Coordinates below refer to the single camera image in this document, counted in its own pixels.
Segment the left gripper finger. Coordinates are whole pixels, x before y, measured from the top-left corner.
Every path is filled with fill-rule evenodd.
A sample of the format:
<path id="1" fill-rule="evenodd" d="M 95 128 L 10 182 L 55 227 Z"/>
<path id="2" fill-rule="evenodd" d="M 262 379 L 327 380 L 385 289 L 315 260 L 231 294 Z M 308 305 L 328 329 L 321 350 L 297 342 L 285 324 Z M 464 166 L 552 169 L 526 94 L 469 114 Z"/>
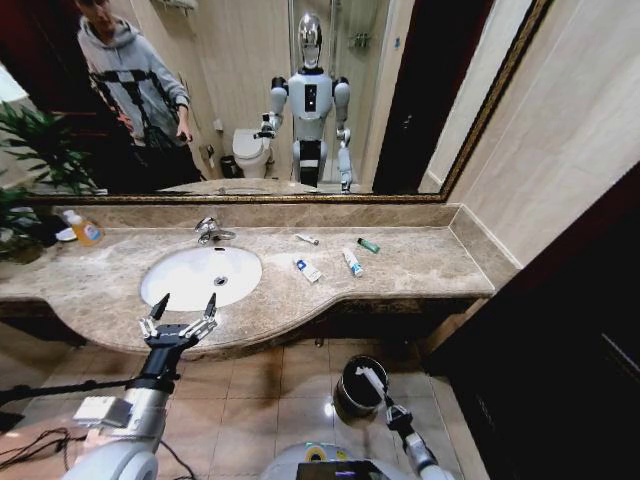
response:
<path id="1" fill-rule="evenodd" d="M 216 321 L 216 293 L 213 293 L 207 302 L 203 315 L 184 328 L 184 338 L 199 342 L 208 336 L 217 326 Z"/>
<path id="2" fill-rule="evenodd" d="M 155 322 L 160 320 L 170 299 L 170 294 L 166 293 L 152 308 L 150 313 L 139 319 L 139 325 L 144 340 L 158 338 L 159 331 Z"/>

